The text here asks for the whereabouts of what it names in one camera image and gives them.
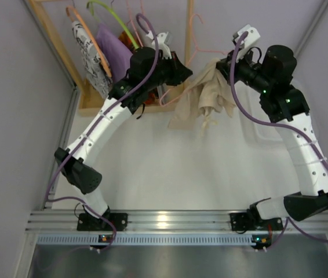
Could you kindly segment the white plastic basket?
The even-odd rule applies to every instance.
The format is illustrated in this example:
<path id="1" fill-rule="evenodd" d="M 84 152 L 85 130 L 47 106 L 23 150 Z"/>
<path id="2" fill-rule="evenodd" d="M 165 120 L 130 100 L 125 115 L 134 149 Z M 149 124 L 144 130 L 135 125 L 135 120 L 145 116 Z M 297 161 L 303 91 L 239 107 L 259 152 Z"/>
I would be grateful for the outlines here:
<path id="1" fill-rule="evenodd" d="M 239 84 L 238 97 L 243 108 L 256 119 L 269 122 L 267 114 L 260 105 L 260 95 L 250 87 Z M 248 119 L 246 123 L 250 124 L 255 140 L 264 145 L 282 145 L 282 139 L 274 127 L 256 124 Z"/>

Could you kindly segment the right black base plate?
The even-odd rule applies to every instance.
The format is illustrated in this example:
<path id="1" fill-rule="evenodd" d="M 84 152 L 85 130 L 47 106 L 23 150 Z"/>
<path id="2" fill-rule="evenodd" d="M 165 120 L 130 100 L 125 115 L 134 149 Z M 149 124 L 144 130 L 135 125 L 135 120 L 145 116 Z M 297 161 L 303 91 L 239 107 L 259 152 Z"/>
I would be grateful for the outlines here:
<path id="1" fill-rule="evenodd" d="M 231 229 L 234 232 L 281 231 L 283 229 L 281 218 L 261 220 L 250 212 L 231 213 L 229 217 Z"/>

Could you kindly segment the wooden clothes rack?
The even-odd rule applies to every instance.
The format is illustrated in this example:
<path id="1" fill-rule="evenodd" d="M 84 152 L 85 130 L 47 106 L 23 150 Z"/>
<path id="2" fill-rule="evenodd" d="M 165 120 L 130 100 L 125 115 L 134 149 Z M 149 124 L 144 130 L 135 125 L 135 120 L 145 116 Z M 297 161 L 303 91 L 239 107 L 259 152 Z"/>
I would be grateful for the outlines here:
<path id="1" fill-rule="evenodd" d="M 93 116 L 97 113 L 99 108 L 103 105 L 104 99 L 99 95 L 97 90 L 93 88 L 87 79 L 83 79 L 79 74 L 72 58 L 67 48 L 63 44 L 60 34 L 57 32 L 56 27 L 54 26 L 52 19 L 49 17 L 46 9 L 43 7 L 44 1 L 27 1 L 30 5 L 34 15 L 37 17 L 40 25 L 43 27 L 46 36 L 51 41 L 51 45 L 55 48 L 57 55 L 60 57 L 61 62 L 66 67 L 67 72 L 72 78 L 72 81 L 77 89 L 80 91 L 78 112 L 80 116 Z M 194 11 L 194 2 L 187 2 L 187 12 L 180 16 L 180 22 L 186 23 L 182 28 L 185 32 L 181 37 L 184 39 L 185 48 L 184 48 L 184 63 L 189 64 L 190 58 L 189 53 L 191 50 L 191 23 L 190 17 Z M 169 112 L 173 111 L 176 107 L 176 104 L 181 97 L 187 83 L 183 83 L 177 87 L 168 87 L 168 93 L 163 98 L 167 100 L 167 103 L 160 104 L 160 101 L 156 100 L 153 104 L 146 106 L 146 111 L 148 113 L 155 112 Z"/>

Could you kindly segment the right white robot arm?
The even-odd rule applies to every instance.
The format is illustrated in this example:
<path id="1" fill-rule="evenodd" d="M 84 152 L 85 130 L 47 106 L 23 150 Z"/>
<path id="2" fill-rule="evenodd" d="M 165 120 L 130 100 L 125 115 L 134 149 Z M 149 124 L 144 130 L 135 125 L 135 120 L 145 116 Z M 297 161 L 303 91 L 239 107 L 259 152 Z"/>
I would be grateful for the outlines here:
<path id="1" fill-rule="evenodd" d="M 286 218 L 303 221 L 328 210 L 328 163 L 322 154 L 312 127 L 310 108 L 293 84 L 297 65 L 287 46 L 273 45 L 263 61 L 253 62 L 253 53 L 244 56 L 239 48 L 216 64 L 231 87 L 238 107 L 235 84 L 242 82 L 259 93 L 260 105 L 268 120 L 259 120 L 243 107 L 241 112 L 252 122 L 276 128 L 296 171 L 299 190 L 282 197 L 271 197 L 250 205 L 248 212 L 255 223 Z"/>

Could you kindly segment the green hanger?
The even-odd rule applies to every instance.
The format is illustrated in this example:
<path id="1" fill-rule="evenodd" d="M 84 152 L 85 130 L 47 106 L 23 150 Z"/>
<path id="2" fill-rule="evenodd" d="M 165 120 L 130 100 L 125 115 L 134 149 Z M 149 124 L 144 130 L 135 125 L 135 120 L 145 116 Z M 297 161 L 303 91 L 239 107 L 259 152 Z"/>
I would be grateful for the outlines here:
<path id="1" fill-rule="evenodd" d="M 136 50 L 143 46 L 133 23 L 133 16 L 124 19 L 113 7 L 114 1 L 87 1 L 86 9 L 90 15 L 98 22 L 110 27 L 112 32 L 123 39 L 123 43 L 131 50 Z"/>

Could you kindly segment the aluminium mounting rail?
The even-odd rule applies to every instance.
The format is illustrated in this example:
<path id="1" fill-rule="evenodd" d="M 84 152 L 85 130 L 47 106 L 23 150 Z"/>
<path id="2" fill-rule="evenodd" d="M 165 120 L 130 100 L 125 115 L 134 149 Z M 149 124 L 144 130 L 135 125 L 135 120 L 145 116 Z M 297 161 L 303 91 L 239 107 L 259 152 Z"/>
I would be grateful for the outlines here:
<path id="1" fill-rule="evenodd" d="M 155 211 L 128 210 L 127 227 L 122 232 L 233 232 L 231 213 L 242 211 Z M 30 214 L 27 232 L 76 232 L 81 210 L 44 210 Z"/>

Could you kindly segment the purple garment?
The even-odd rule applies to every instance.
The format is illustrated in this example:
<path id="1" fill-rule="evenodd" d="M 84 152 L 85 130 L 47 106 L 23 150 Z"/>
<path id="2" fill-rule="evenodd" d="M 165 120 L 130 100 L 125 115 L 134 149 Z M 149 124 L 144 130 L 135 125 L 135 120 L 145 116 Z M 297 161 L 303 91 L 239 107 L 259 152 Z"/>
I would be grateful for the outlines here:
<path id="1" fill-rule="evenodd" d="M 116 83 L 130 68 L 132 53 L 104 23 L 99 24 L 96 42 L 110 64 L 112 80 Z"/>

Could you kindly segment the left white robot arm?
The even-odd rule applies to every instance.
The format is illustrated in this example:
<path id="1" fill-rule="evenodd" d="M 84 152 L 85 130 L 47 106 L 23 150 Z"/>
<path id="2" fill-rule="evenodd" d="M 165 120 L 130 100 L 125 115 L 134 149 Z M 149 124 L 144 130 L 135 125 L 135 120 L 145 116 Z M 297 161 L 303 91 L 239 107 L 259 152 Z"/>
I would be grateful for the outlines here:
<path id="1" fill-rule="evenodd" d="M 54 157 L 60 172 L 81 195 L 83 217 L 99 230 L 108 225 L 110 208 L 101 193 L 103 176 L 92 166 L 104 145 L 126 120 L 148 100 L 150 91 L 166 84 L 184 83 L 192 71 L 175 52 L 142 47 L 130 58 L 125 76 L 111 88 L 98 114 L 85 131 L 66 149 L 58 148 Z"/>

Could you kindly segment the beige trousers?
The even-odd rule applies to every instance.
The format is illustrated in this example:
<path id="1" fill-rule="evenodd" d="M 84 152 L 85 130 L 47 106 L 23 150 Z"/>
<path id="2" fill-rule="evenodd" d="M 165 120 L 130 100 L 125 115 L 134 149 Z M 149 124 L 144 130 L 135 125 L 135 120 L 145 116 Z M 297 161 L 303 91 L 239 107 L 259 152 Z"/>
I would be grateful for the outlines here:
<path id="1" fill-rule="evenodd" d="M 202 117 L 201 135 L 204 135 L 211 125 L 217 124 L 212 113 L 225 111 L 233 117 L 236 104 L 230 85 L 216 68 L 220 61 L 219 58 L 210 60 L 185 88 L 169 120 L 169 129 L 192 130 L 196 120 Z"/>

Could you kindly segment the orange hanger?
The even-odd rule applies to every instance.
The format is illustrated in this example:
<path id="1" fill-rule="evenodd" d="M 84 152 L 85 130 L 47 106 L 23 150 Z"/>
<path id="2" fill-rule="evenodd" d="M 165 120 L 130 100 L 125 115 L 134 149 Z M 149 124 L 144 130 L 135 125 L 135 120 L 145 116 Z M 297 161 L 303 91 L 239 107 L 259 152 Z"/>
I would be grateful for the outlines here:
<path id="1" fill-rule="evenodd" d="M 98 53 L 101 62 L 100 64 L 102 65 L 102 67 L 104 68 L 106 75 L 111 78 L 112 77 L 112 73 L 110 70 L 110 66 L 107 63 L 106 58 L 104 57 L 103 52 L 100 50 L 94 36 L 92 35 L 90 29 L 88 28 L 88 26 L 86 25 L 86 23 L 84 22 L 83 18 L 81 17 L 81 15 L 78 13 L 78 11 L 73 7 L 73 6 L 67 6 L 65 9 L 65 12 L 67 14 L 67 16 L 71 19 L 71 21 L 73 21 L 73 17 L 71 16 L 71 12 L 73 12 L 73 14 L 75 15 L 76 19 L 82 24 L 83 28 L 85 29 L 86 33 L 88 34 L 90 40 L 92 41 L 92 44 L 95 46 L 96 52 Z"/>

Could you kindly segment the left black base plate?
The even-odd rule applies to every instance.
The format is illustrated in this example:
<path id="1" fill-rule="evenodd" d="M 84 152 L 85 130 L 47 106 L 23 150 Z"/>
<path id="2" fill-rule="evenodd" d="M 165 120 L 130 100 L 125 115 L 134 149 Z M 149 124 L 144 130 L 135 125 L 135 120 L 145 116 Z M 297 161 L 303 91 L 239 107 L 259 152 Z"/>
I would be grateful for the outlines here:
<path id="1" fill-rule="evenodd" d="M 96 218 L 88 213 L 81 213 L 77 223 L 77 231 L 97 232 L 113 231 L 112 226 L 101 218 Z M 128 223 L 127 213 L 110 213 L 107 220 L 115 227 L 118 232 L 124 231 Z"/>

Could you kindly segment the black white patterned garment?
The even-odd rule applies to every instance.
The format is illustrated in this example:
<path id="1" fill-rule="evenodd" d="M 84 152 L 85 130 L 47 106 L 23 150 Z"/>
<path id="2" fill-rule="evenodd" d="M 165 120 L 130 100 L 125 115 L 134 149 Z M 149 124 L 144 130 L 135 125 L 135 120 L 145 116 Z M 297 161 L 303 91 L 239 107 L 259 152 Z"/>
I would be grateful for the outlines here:
<path id="1" fill-rule="evenodd" d="M 86 77 L 101 97 L 107 98 L 112 85 L 112 79 L 108 77 L 101 65 L 100 55 L 81 22 L 75 20 L 71 25 L 73 36 L 81 51 Z"/>

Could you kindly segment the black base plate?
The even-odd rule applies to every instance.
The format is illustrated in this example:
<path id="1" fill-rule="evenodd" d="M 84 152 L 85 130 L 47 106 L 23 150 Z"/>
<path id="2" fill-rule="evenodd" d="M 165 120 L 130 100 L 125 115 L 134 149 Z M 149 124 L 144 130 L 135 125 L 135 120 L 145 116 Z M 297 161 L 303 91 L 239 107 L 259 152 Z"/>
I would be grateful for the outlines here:
<path id="1" fill-rule="evenodd" d="M 112 226 L 101 218 L 96 218 L 88 213 L 81 213 L 77 223 L 77 231 L 97 232 L 113 231 Z M 128 223 L 127 213 L 110 213 L 107 220 L 115 227 L 118 232 L 124 231 Z"/>
<path id="2" fill-rule="evenodd" d="M 231 213 L 229 217 L 231 229 L 234 232 L 281 231 L 283 229 L 281 218 L 261 220 L 250 212 Z"/>

